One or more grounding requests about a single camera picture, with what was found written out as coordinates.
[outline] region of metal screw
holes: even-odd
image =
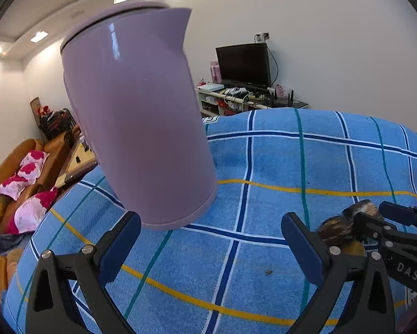
[[[51,257],[51,253],[52,253],[51,250],[45,250],[41,253],[41,256],[43,259],[47,259],[48,257]]]
[[[335,256],[337,256],[337,255],[341,254],[341,250],[340,250],[340,248],[339,248],[339,247],[337,247],[337,246],[331,246],[331,247],[329,247],[329,252],[330,252],[332,255],[335,255]]]
[[[372,251],[372,252],[371,252],[371,256],[372,256],[372,258],[373,258],[374,260],[380,260],[380,259],[381,259],[381,255],[380,255],[380,253],[379,253],[379,252],[377,252],[377,251]]]
[[[82,247],[82,252],[86,255],[86,254],[90,254],[92,251],[94,250],[94,246],[93,245],[85,245]]]

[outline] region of wooden table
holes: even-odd
[[[83,147],[80,141],[77,141],[72,147],[65,164],[60,171],[55,186],[60,188],[68,183],[77,181],[96,166],[96,157],[91,149],[88,149],[85,152],[85,147]]]

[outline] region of wall outlet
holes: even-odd
[[[255,41],[257,43],[263,43],[264,42],[264,33],[260,32],[259,34],[255,35]]]

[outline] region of black cord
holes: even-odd
[[[272,58],[274,59],[274,61],[275,61],[275,64],[277,65],[277,76],[275,77],[275,80],[273,81],[273,83],[272,83],[272,85],[271,86],[273,86],[274,85],[274,83],[277,81],[277,79],[278,79],[278,74],[280,73],[280,69],[278,68],[278,63],[277,63],[277,60],[275,59],[275,57],[273,56],[273,54],[272,54],[272,52],[270,51],[270,49],[268,48],[268,46],[267,46],[267,50],[268,50],[268,52],[270,53],[270,55],[272,56]]]

